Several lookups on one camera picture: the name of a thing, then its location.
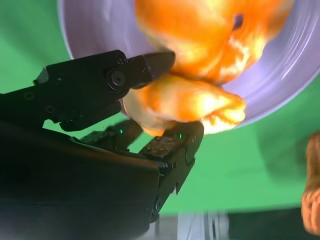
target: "screw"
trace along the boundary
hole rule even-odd
[[[27,92],[24,94],[24,98],[25,98],[26,100],[30,101],[30,100],[32,100],[32,99],[35,98],[35,95],[34,95],[32,92],[27,91]]]
[[[122,86],[126,83],[126,77],[120,71],[114,71],[111,75],[112,82],[116,86]]]
[[[158,212],[160,212],[160,207],[161,207],[161,202],[158,201],[155,205],[155,210],[157,210]]]
[[[53,114],[53,113],[56,111],[56,109],[55,109],[55,107],[52,106],[52,105],[47,105],[47,106],[45,106],[45,111],[46,111],[48,114]]]
[[[124,58],[122,56],[118,56],[117,57],[117,63],[120,64],[120,65],[124,64],[125,63]]]

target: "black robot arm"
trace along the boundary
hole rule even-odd
[[[203,139],[200,122],[178,123],[139,153],[133,120],[77,139],[121,111],[119,99],[168,72],[171,52],[127,59],[111,51],[47,66],[34,86],[0,95],[0,239],[124,240],[155,222],[178,193]]]

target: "white plate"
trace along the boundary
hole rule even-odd
[[[58,12],[73,59],[116,49],[128,58],[154,51],[137,29],[134,0],[59,0]],[[247,102],[241,126],[284,106],[320,72],[319,16],[320,0],[296,0],[284,30],[260,61],[225,85]]]

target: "chicken piece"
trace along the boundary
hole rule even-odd
[[[313,134],[307,144],[306,178],[301,203],[303,225],[310,234],[320,236],[320,132]]]
[[[136,0],[135,14],[154,47],[176,53],[173,74],[221,85],[259,60],[292,4],[292,0]],[[242,16],[243,24],[234,30],[237,16]]]
[[[199,120],[205,134],[229,130],[244,120],[246,106],[239,96],[220,87],[169,74],[130,90],[123,105],[126,114],[152,136],[161,136],[176,122]]]

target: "green background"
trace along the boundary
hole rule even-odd
[[[56,0],[0,1],[0,93],[32,85],[42,68],[68,60]],[[196,165],[162,213],[298,206],[305,185],[305,147],[320,128],[320,78],[285,107],[229,132],[206,136]],[[102,130],[117,115],[85,131]],[[60,131],[51,122],[46,128]],[[135,152],[151,138],[144,135]]]

